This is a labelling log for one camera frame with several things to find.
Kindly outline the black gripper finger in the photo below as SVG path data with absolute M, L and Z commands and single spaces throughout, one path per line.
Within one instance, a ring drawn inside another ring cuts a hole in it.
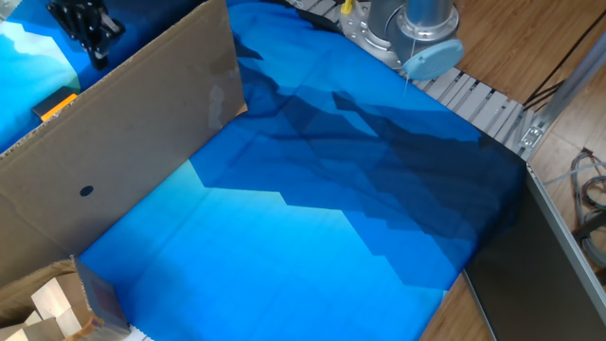
M 108 51 L 125 33 L 125 27 L 106 12 L 99 11 L 94 16 L 89 32 L 93 50 Z
M 88 54 L 91 65 L 101 70 L 107 65 L 108 37 L 107 30 L 101 24 L 84 21 L 72 21 L 67 24 L 68 35 Z

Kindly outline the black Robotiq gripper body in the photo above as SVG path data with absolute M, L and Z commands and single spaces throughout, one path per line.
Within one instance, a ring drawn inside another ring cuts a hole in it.
M 46 8 L 70 38 L 93 38 L 107 13 L 102 0 L 50 0 Z

